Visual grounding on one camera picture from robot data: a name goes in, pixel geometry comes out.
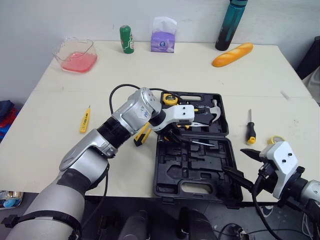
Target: bread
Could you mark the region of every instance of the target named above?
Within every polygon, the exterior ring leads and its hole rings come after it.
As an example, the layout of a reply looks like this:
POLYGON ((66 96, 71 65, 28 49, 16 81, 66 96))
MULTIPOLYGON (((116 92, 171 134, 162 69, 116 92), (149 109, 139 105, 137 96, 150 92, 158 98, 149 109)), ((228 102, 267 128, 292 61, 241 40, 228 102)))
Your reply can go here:
POLYGON ((238 60, 239 58, 243 57, 244 55, 247 55, 248 53, 250 53, 253 47, 254 45, 251 42, 246 42, 244 44, 241 44, 235 49, 232 49, 231 51, 227 51, 224 54, 217 56, 213 60, 212 66, 223 67, 225 65, 228 65, 234 62, 235 60, 238 60))

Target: black strap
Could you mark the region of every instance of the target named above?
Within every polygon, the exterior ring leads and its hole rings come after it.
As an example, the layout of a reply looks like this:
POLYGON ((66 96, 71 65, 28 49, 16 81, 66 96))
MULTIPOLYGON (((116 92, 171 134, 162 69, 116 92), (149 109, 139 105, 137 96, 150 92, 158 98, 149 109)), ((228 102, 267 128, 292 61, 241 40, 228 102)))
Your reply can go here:
POLYGON ((1 224, 4 224, 6 228, 13 228, 18 223, 39 217, 52 217, 54 220, 69 225, 77 235, 81 236, 82 234, 81 224, 76 218, 67 213, 53 210, 34 211, 20 217, 17 215, 10 215, 9 217, 5 217, 1 224))

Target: white table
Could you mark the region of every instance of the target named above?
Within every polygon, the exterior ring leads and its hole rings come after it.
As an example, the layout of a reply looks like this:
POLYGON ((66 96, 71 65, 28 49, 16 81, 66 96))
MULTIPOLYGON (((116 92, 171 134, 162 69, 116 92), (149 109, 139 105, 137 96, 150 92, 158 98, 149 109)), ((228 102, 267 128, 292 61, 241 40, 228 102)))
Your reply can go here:
MULTIPOLYGON (((38 193, 47 186, 65 153, 84 136, 79 127, 88 105, 91 130, 110 116, 110 91, 123 83, 221 94, 237 168, 254 181, 261 164, 240 152, 248 147, 244 138, 252 109, 257 133, 253 147, 262 150, 269 137, 283 136, 306 168, 303 177, 320 179, 319 107, 277 46, 255 45, 249 55, 221 68, 211 66, 220 54, 213 44, 177 43, 174 54, 150 52, 146 42, 135 47, 133 54, 124 54, 119 42, 95 42, 98 61, 85 74, 62 71, 52 60, 0 144, 0 189, 38 193)), ((119 89, 113 108, 133 91, 119 89)), ((152 133, 139 148, 130 139, 109 160, 108 196, 154 197, 156 138, 152 133)), ((104 181, 87 194, 103 191, 104 181)), ((251 201, 245 189, 243 200, 251 201)), ((258 200, 275 198, 264 192, 258 200)))

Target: pink liquid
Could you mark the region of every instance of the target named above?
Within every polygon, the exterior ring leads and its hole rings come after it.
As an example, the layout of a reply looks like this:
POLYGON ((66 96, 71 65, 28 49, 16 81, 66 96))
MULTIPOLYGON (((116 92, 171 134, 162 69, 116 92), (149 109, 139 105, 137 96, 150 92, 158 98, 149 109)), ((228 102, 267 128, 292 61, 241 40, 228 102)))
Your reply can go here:
POLYGON ((86 73, 96 63, 97 58, 96 54, 74 52, 61 63, 61 67, 72 72, 86 73))

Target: white wall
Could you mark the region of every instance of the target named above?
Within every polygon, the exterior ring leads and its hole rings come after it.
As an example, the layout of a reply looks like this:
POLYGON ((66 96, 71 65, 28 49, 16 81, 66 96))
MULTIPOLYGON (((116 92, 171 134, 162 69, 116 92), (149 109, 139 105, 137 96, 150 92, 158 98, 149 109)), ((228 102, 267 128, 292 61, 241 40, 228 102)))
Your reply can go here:
MULTIPOLYGON (((65 37, 119 40, 131 26, 149 41, 152 20, 178 21, 178 42, 213 43, 228 0, 0 0, 0 100, 23 104, 65 37)), ((248 0, 233 43, 279 45, 292 66, 320 35, 320 0, 248 0)))

